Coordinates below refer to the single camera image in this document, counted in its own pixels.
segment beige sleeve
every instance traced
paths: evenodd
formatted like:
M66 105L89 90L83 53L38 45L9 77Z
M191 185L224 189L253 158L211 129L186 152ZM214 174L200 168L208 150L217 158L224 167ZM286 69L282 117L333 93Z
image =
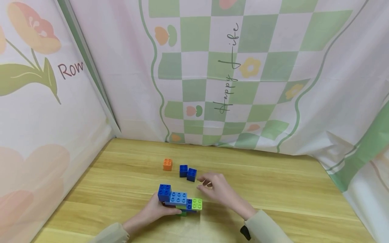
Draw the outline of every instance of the beige sleeve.
M293 243L283 230L262 210L245 221L251 238L260 243Z
M90 243L126 243L130 236L119 223L114 223L100 232Z

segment green checkered fabric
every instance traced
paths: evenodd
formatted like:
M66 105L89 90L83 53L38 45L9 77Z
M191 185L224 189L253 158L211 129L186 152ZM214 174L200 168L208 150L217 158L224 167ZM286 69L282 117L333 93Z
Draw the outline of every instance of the green checkered fabric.
M353 0L144 3L168 141L244 149L290 133L296 99L357 7Z

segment hand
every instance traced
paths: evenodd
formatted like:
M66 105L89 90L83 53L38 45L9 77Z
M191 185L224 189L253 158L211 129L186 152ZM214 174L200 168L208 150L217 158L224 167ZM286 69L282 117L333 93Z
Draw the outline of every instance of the hand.
M248 220L257 213L249 202L244 200L232 189L223 174L209 172L198 177L197 180L203 183L202 185L198 185L197 189L211 199L232 209L244 220Z
M158 194L154 193L146 206L134 217L123 223L123 228L128 234L132 234L142 227L156 221L162 216L180 214L178 208L169 208L162 205L158 199Z

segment wrist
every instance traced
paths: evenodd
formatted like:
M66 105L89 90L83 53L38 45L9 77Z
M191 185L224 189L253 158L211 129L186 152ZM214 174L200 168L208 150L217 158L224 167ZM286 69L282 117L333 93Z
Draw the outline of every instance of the wrist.
M138 214L124 222L123 228L129 235L131 235L150 223L150 220L147 217L144 217L142 212L139 212Z
M237 202L231 209L239 216L241 216L245 221L257 213L257 210L244 199L239 200L239 202Z

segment light green lego brick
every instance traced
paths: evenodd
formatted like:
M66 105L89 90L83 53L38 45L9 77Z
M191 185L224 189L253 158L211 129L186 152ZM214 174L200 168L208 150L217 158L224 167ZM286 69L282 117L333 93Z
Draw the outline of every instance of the light green lego brick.
M203 210L203 200L201 198L192 199L192 210L195 211Z
M186 212L182 212L182 213L180 213L180 214L177 214L177 216L186 217Z

